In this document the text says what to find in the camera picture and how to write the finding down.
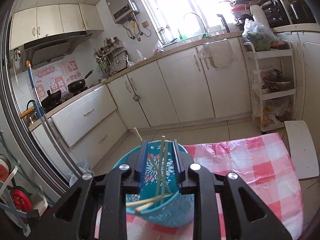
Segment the white door-hung trash bin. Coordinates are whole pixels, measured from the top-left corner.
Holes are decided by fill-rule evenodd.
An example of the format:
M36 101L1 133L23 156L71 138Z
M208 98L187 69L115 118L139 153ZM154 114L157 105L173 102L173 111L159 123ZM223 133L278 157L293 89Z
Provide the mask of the white door-hung trash bin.
M234 53L229 41L223 40L204 43L198 53L199 58L210 60L214 68L226 68L233 62Z

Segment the pink checkered plastic tablecloth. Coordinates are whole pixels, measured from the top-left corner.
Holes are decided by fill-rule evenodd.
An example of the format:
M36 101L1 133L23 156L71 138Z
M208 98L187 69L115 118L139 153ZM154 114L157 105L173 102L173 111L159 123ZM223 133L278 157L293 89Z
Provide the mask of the pink checkered plastic tablecloth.
M166 139L177 139L189 154L210 171L225 175L234 171L268 205L273 213L298 239L303 227L303 203L300 184L291 159L278 133L249 135L247 139L226 141L206 137L202 130L167 133ZM108 157L95 167L96 174L105 174L127 152L140 145L134 134L126 139ZM165 228L146 222L134 215L127 215L128 239L192 239L193 223L181 228Z

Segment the white kitchen base cabinets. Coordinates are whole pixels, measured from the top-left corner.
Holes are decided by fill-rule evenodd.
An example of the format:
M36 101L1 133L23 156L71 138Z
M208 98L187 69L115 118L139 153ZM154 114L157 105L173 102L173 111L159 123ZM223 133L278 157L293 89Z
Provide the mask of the white kitchen base cabinets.
M289 30L280 32L293 48L296 71L296 110L294 120L309 125L318 116L311 87L305 83L305 60L316 58L308 45L319 43L319 33ZM61 103L47 118L62 146L76 165L86 160L94 168L134 127L139 130L187 127L219 122L216 139L227 135L226 121L236 125L239 119L252 118L251 86L243 44L239 33L212 38L227 39L234 53L226 68L214 68L208 59L198 56L202 41L155 55L127 68L114 77ZM40 121L29 127L31 135L64 179L72 171L61 159Z

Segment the white upper cabinets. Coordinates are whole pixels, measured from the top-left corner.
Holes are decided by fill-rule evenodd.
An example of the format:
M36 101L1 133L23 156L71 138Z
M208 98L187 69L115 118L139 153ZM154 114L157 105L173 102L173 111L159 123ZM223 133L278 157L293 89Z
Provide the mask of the white upper cabinets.
M25 9L13 14L11 50L33 40L76 31L103 31L97 7L87 4L56 4Z

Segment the white stool seat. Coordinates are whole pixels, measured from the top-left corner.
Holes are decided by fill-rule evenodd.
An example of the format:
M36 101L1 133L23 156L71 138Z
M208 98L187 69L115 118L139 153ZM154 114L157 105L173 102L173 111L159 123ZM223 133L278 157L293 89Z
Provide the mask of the white stool seat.
M285 121L285 139L298 179L319 176L319 163L313 140L305 121Z

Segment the green plastic bag of vegetables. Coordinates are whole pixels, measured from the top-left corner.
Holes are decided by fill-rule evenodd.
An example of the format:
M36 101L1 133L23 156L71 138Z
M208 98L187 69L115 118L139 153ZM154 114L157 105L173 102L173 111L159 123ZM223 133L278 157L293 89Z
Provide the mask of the green plastic bag of vegetables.
M267 26L249 19L245 19L242 37L253 44L255 51L270 50L274 43L274 33Z

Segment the chopstick lying in basket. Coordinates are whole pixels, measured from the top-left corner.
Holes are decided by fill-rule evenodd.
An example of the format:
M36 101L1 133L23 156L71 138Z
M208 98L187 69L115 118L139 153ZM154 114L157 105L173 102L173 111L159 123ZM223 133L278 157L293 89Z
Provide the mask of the chopstick lying in basket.
M135 207L135 213L141 213L142 211L148 209L149 207L153 206L154 204L156 204L157 202L171 197L173 194L164 194L164 195L159 195L153 198L148 198L148 199L144 199L144 200L139 200L136 202L129 202L126 203L126 207Z

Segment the teal perforated plastic basket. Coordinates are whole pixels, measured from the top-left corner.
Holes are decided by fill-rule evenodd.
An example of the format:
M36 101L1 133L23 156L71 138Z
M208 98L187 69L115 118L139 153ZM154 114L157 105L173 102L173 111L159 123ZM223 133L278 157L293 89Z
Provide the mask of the teal perforated plastic basket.
M126 202L137 202L160 196L162 194L162 178L158 178L156 168L161 166L161 173L165 174L164 194L169 197L164 198L147 209L136 213L136 206L126 208L126 212L131 215L151 222L153 224L179 228L185 226L194 220L194 196L192 194L182 195L176 185L174 174L174 165L171 156L171 142L165 142L168 145L167 159L160 158L161 141L151 141L148 143L148 160L146 163L146 172L144 185L139 194L127 194Z

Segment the white tiered storage cart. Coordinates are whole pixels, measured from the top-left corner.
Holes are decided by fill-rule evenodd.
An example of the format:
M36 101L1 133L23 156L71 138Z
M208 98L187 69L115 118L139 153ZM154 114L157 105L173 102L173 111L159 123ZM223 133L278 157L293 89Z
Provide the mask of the white tiered storage cart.
M292 44L256 51L253 43L243 44L249 85L252 119L262 133L282 128L295 117L296 71Z

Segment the dark pot on cart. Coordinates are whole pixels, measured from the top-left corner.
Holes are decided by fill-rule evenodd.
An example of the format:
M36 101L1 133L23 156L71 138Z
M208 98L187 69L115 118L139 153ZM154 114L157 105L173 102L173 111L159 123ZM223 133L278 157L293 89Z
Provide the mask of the dark pot on cart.
M291 90L295 87L292 77L284 76L281 70L274 69L270 74L263 78L262 90L268 93L282 92Z

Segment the white electric kettle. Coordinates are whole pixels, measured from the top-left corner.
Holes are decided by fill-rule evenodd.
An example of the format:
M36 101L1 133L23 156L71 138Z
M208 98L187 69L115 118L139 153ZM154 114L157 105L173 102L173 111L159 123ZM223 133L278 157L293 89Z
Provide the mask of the white electric kettle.
M270 28L267 17L263 11L263 9L259 5L252 5L250 7L251 14L253 16L253 20L255 22L261 23L264 26Z

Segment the black wok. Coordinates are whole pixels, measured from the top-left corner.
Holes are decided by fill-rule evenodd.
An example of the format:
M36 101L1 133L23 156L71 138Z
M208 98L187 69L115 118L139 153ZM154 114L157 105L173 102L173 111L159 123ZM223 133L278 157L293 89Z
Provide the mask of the black wok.
M57 90L54 93L51 93L50 90L47 90L47 97L41 101L41 105L45 110L54 108L60 102L61 97L61 90Z

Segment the range hood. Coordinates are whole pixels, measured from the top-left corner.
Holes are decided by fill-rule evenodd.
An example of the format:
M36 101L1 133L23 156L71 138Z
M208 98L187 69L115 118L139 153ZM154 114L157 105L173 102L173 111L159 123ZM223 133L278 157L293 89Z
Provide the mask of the range hood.
M59 61L71 55L76 48L87 41L92 34L86 31L74 31L39 38L20 46L21 68L27 69L29 61L33 69L43 67L49 63Z

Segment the wall-mounted water heater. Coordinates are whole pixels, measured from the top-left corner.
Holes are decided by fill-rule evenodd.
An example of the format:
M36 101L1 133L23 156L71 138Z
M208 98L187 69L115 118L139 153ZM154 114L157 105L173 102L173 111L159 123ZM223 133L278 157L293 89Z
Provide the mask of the wall-mounted water heater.
M105 0L116 24L123 24L133 19L132 14L138 14L134 0Z

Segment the utensil rack on wall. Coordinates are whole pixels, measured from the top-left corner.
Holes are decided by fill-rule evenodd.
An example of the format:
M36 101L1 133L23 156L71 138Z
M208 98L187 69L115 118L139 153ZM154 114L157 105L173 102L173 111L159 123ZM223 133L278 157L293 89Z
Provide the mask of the utensil rack on wall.
M94 49L98 75L104 79L112 77L128 67L129 55L117 37L105 38L104 45Z

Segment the black frying pan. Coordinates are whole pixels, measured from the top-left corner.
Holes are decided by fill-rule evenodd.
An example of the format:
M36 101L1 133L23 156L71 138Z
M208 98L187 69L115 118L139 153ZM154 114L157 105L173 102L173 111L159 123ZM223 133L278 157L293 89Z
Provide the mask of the black frying pan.
M86 79L93 73L93 70L90 70L83 79L74 81L72 83L70 83L67 88L68 91L72 94L77 93L78 91L84 89L85 85L86 85Z

